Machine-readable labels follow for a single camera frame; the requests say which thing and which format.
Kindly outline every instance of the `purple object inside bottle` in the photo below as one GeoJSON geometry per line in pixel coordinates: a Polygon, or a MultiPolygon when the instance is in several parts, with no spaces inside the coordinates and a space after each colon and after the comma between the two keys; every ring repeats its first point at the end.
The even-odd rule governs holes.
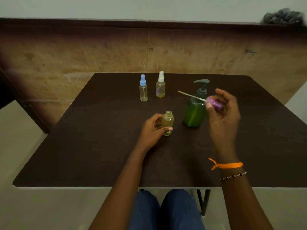
{"type": "Polygon", "coordinates": [[[206,103],[211,103],[212,106],[217,110],[222,110],[224,108],[223,104],[215,101],[212,97],[207,97],[206,103]]]}

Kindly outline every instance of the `fingernail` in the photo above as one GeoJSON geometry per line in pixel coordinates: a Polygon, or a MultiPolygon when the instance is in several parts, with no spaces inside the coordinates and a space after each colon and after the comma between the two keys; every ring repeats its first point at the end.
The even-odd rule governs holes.
{"type": "Polygon", "coordinates": [[[208,109],[208,108],[210,108],[210,107],[212,107],[212,104],[211,103],[206,103],[206,109],[208,109]]]}

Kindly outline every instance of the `green pump bottle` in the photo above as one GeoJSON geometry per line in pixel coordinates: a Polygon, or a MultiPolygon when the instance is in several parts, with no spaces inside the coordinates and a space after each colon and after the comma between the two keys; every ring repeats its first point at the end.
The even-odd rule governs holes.
{"type": "MultiPolygon", "coordinates": [[[[207,98],[207,89],[206,86],[210,81],[208,79],[202,79],[194,81],[194,83],[202,83],[202,87],[198,89],[197,94],[194,96],[200,97],[203,99],[207,98]]],[[[183,119],[183,123],[188,127],[199,127],[206,116],[207,110],[205,102],[196,99],[194,97],[190,98],[188,101],[188,107],[185,112],[185,118],[183,119]]]]}

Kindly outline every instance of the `table top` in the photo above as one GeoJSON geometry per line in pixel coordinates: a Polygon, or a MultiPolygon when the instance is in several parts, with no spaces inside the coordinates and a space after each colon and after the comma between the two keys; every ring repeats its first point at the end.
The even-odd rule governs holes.
{"type": "Polygon", "coordinates": [[[188,96],[209,79],[237,97],[241,113],[237,154],[252,187],[307,187],[307,125],[251,77],[165,74],[165,97],[155,96],[158,74],[146,74],[148,101],[139,99],[140,73],[96,73],[42,142],[13,185],[18,187],[113,186],[142,123],[167,110],[174,131],[145,157],[141,187],[219,187],[207,118],[199,128],[182,123],[188,96]]]}

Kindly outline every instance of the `leg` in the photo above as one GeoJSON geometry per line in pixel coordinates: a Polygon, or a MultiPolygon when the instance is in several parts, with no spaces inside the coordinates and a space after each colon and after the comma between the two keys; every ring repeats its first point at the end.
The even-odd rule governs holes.
{"type": "Polygon", "coordinates": [[[199,204],[201,206],[201,216],[205,217],[206,215],[206,211],[207,211],[207,205],[208,205],[208,201],[209,201],[209,197],[210,197],[210,189],[207,189],[205,191],[205,197],[204,197],[204,201],[201,197],[201,191],[200,189],[197,190],[197,196],[198,196],[198,200],[199,200],[199,204]]]}
{"type": "Polygon", "coordinates": [[[169,230],[205,230],[195,200],[183,189],[173,189],[165,196],[158,224],[169,230]]]}
{"type": "Polygon", "coordinates": [[[157,230],[159,208],[160,205],[155,196],[147,190],[140,191],[134,200],[128,230],[157,230]]]}

